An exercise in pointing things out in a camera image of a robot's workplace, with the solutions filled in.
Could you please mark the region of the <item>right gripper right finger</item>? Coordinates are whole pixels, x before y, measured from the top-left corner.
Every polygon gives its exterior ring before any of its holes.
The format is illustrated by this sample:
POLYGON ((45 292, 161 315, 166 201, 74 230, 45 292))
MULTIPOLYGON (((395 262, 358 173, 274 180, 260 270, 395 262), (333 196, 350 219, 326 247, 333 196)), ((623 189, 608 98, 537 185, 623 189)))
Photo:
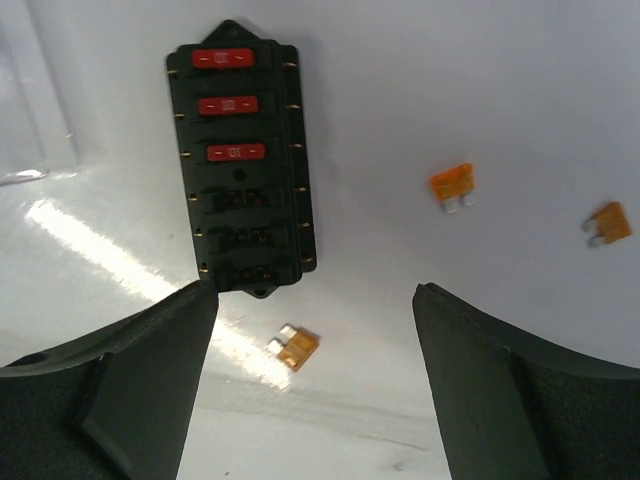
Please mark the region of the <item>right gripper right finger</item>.
POLYGON ((455 479, 635 479, 639 372, 519 329, 429 283, 416 330, 455 479))

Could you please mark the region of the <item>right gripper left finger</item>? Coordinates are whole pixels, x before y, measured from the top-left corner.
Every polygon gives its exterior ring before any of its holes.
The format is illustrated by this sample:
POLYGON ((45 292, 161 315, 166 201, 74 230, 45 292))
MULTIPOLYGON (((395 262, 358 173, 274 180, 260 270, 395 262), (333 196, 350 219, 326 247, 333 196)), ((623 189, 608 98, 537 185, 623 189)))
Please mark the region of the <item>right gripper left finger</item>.
POLYGON ((196 281, 2 367, 2 478, 176 478, 218 307, 196 281))

